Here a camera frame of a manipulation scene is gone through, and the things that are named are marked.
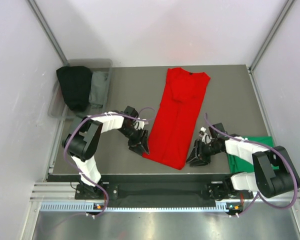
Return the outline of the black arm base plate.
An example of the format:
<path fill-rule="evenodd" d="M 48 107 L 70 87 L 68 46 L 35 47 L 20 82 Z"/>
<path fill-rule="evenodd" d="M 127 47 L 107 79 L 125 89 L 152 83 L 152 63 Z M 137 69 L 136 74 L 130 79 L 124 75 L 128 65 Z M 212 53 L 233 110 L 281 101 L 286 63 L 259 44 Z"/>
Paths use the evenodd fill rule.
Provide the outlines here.
<path fill-rule="evenodd" d="M 192 197 L 203 201 L 249 200 L 247 190 L 233 190 L 227 174 L 106 174 L 98 183 L 115 202 L 159 197 Z"/>

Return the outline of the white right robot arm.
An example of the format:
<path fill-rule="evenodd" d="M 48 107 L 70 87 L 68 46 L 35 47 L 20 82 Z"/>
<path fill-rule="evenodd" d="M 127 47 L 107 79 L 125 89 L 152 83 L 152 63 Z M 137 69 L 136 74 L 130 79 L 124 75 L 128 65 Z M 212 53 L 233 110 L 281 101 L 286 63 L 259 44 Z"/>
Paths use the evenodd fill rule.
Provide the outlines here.
<path fill-rule="evenodd" d="M 227 175 L 221 183 L 208 184 L 213 197 L 235 198 L 241 191 L 251 191 L 272 198 L 300 188 L 300 177 L 284 147 L 265 147 L 237 134 L 229 135 L 222 123 L 200 129 L 186 163 L 191 167 L 206 166 L 219 153 L 252 164 L 253 172 L 238 171 Z"/>

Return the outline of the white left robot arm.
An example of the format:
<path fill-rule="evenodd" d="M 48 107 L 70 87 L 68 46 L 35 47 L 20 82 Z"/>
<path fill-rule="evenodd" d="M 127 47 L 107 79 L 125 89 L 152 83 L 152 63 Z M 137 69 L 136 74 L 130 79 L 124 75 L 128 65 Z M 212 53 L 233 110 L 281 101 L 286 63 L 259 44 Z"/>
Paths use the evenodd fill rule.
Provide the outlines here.
<path fill-rule="evenodd" d="M 118 130 L 128 139 L 128 149 L 141 156 L 150 152 L 146 124 L 147 120 L 139 118 L 138 111 L 131 106 L 127 106 L 124 111 L 109 111 L 91 116 L 78 114 L 74 118 L 62 147 L 64 153 L 74 161 L 80 174 L 79 186 L 88 195 L 96 199 L 104 191 L 95 161 L 101 134 Z"/>

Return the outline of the red t shirt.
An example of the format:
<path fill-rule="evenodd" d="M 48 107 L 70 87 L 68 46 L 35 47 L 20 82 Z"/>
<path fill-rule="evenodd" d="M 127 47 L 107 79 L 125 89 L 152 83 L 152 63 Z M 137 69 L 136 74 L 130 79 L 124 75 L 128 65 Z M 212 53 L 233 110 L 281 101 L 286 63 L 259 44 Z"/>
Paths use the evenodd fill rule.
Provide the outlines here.
<path fill-rule="evenodd" d="M 191 146 L 210 77 L 205 72 L 169 68 L 163 95 L 143 158 L 181 170 Z"/>

